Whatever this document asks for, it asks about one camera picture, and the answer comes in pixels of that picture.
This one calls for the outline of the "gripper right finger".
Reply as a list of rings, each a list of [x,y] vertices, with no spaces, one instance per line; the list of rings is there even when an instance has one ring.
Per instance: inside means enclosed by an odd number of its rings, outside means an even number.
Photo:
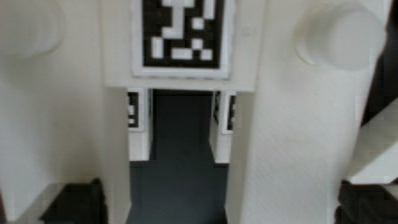
[[[398,224],[398,198],[378,184],[340,182],[333,224]]]

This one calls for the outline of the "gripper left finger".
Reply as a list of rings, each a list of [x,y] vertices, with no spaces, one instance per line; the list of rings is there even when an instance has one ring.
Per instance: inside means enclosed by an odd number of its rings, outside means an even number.
[[[108,224],[100,180],[49,184],[10,224]]]

